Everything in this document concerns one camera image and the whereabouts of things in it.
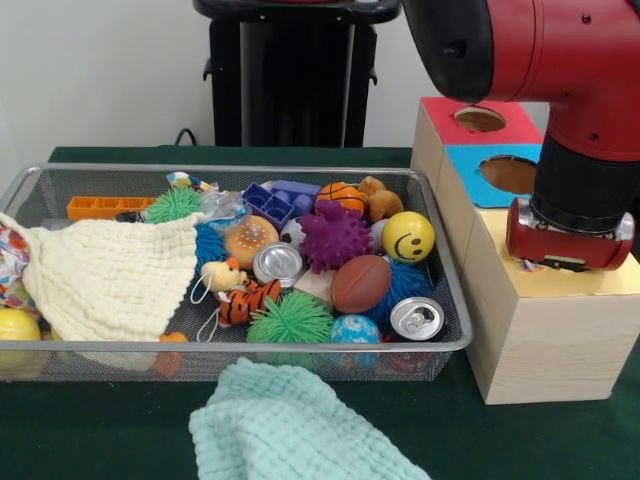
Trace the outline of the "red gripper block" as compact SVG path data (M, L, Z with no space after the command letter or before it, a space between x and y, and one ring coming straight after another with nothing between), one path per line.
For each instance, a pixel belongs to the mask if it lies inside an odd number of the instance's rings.
M559 230L537 217L530 200L516 198L508 210L506 246L512 257L574 272L617 270L631 252L635 221L625 213L610 233Z

